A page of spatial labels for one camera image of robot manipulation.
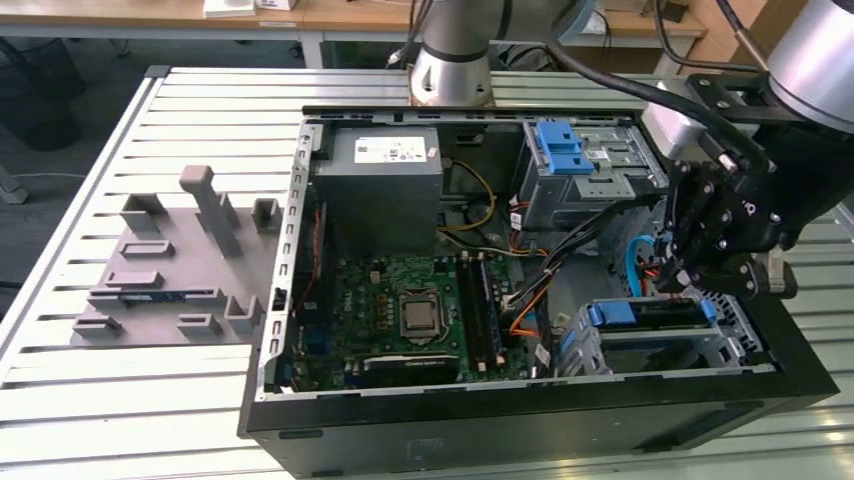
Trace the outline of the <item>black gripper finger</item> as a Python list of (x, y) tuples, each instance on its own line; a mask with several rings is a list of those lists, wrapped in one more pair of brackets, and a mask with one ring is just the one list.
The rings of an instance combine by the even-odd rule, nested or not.
[(715, 167), (675, 161), (669, 170), (663, 228), (655, 236), (659, 258), (655, 288), (669, 294), (699, 285), (706, 271), (719, 263), (718, 242), (733, 221), (723, 201), (723, 183)]
[(793, 298), (798, 283), (783, 258), (782, 218), (747, 200), (727, 200), (701, 217), (691, 240), (691, 285), (754, 298)]

